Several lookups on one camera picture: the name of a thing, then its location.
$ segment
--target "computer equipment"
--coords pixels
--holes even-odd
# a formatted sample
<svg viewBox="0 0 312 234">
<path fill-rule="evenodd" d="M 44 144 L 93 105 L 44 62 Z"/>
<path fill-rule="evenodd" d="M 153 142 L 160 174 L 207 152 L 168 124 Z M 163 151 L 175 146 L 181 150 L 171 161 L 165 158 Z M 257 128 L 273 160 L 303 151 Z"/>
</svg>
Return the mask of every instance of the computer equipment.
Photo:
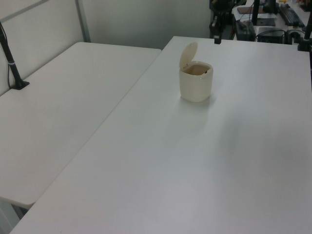
<svg viewBox="0 0 312 234">
<path fill-rule="evenodd" d="M 279 6 L 279 13 L 282 16 L 285 24 L 288 26 L 299 26 L 300 28 L 304 27 L 304 23 L 299 18 L 297 13 L 289 7 L 288 4 L 282 4 Z"/>
<path fill-rule="evenodd" d="M 235 33 L 236 33 L 237 40 L 244 40 L 244 41 L 255 40 L 254 26 L 251 21 L 245 21 L 245 22 L 236 21 Z"/>
<path fill-rule="evenodd" d="M 259 28 L 258 42 L 283 44 L 284 32 L 280 28 Z"/>
<path fill-rule="evenodd" d="M 311 0 L 304 0 L 300 8 L 305 12 L 311 11 Z"/>
</svg>

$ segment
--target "black cable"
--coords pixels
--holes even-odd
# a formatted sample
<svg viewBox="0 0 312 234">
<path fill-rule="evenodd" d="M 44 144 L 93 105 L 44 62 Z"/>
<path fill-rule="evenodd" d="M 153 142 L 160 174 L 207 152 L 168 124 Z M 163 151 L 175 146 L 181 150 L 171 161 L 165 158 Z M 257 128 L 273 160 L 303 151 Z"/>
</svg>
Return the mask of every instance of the black cable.
<svg viewBox="0 0 312 234">
<path fill-rule="evenodd" d="M 298 30 L 298 29 L 292 29 L 292 30 L 288 30 L 289 32 L 290 31 L 297 31 L 297 32 L 300 32 L 300 33 L 303 33 L 304 34 L 304 32 L 303 31 L 300 31 L 300 30 Z"/>
<path fill-rule="evenodd" d="M 265 31 L 265 32 L 262 32 L 262 33 L 259 33 L 257 36 L 255 36 L 256 39 L 258 39 L 258 36 L 261 36 L 261 35 L 264 35 L 264 34 L 267 34 L 267 33 L 272 33 L 272 32 L 284 32 L 284 35 L 286 33 L 286 31 L 282 30 L 282 29 L 275 29 L 275 30 L 268 30 L 268 31 Z"/>
<path fill-rule="evenodd" d="M 249 12 L 249 22 L 250 22 L 250 14 L 252 13 L 252 10 L 250 9 L 250 12 Z"/>
<path fill-rule="evenodd" d="M 248 13 L 248 11 L 249 11 L 249 13 L 251 13 L 253 4 L 254 4 L 254 2 L 253 2 L 252 5 L 248 8 L 247 13 Z"/>
<path fill-rule="evenodd" d="M 10 86 L 10 65 L 8 64 L 8 86 L 9 86 L 9 89 L 11 89 L 11 86 Z"/>
</svg>

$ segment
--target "white wall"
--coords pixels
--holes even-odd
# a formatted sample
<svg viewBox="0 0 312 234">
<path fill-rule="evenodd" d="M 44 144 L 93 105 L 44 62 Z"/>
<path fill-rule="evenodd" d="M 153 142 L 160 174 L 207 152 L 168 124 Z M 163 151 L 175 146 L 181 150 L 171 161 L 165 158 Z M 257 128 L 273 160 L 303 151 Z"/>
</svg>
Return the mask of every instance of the white wall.
<svg viewBox="0 0 312 234">
<path fill-rule="evenodd" d="M 75 0 L 49 0 L 2 24 L 22 79 L 83 41 Z M 0 95 L 8 90 L 6 75 L 7 61 L 0 48 Z"/>
<path fill-rule="evenodd" d="M 209 0 L 80 0 L 91 42 L 163 49 L 173 36 L 209 37 Z"/>
</svg>

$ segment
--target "desk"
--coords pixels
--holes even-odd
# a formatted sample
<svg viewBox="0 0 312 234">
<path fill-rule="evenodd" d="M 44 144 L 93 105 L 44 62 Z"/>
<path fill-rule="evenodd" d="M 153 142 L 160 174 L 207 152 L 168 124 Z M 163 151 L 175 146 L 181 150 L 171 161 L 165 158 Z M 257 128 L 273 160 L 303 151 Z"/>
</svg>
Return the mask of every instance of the desk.
<svg viewBox="0 0 312 234">
<path fill-rule="evenodd" d="M 38 200 L 160 50 L 77 43 L 0 97 L 0 199 Z"/>
<path fill-rule="evenodd" d="M 251 6 L 253 2 L 254 2 L 253 0 L 247 0 L 245 6 Z M 304 12 L 300 8 L 298 3 L 292 3 L 290 0 L 287 1 L 287 4 L 297 13 L 297 15 L 301 18 L 301 20 L 305 24 L 305 26 L 307 26 L 310 12 Z M 265 27 L 281 28 L 285 31 L 294 29 L 292 26 L 287 26 L 285 24 L 285 21 L 283 20 L 283 18 L 281 17 L 281 15 L 279 13 L 276 16 L 277 16 L 277 18 L 275 19 L 275 26 L 265 26 Z M 256 35 L 258 34 L 260 27 L 264 27 L 264 26 L 255 26 L 254 27 Z"/>
<path fill-rule="evenodd" d="M 197 104 L 178 79 L 193 41 L 214 67 Z M 12 234 L 311 234 L 311 103 L 294 45 L 174 37 Z"/>
</svg>

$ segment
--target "black stand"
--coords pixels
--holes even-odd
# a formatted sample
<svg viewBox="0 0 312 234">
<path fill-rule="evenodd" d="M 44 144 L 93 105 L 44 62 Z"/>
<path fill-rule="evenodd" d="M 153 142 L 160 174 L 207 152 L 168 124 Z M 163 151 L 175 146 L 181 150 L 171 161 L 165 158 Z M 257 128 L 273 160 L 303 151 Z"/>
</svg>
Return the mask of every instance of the black stand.
<svg viewBox="0 0 312 234">
<path fill-rule="evenodd" d="M 275 26 L 274 19 L 258 19 L 260 0 L 253 2 L 253 17 L 252 22 L 254 26 Z"/>
<path fill-rule="evenodd" d="M 7 38 L 5 36 L 4 30 L 2 30 L 2 29 L 3 29 L 3 27 L 2 27 L 2 24 L 0 22 L 0 43 L 1 43 L 1 46 L 2 46 L 3 51 L 4 51 L 4 54 L 6 56 L 6 59 L 8 61 L 8 64 L 9 64 L 9 66 L 11 68 L 12 74 L 13 74 L 14 79 L 15 79 L 15 85 L 12 86 L 11 88 L 12 89 L 21 90 L 22 88 L 26 87 L 29 84 L 29 82 L 23 81 L 20 78 L 20 74 L 19 74 L 19 71 L 18 71 L 18 69 L 17 69 L 17 67 L 15 65 L 13 56 L 11 54 Z"/>
<path fill-rule="evenodd" d="M 306 32 L 304 34 L 304 38 L 300 38 L 299 45 L 298 45 L 299 51 L 311 52 L 311 44 L 312 44 L 312 40 L 310 39 L 311 31 L 312 31 L 312 12 L 310 12 L 308 25 L 307 25 Z"/>
</svg>

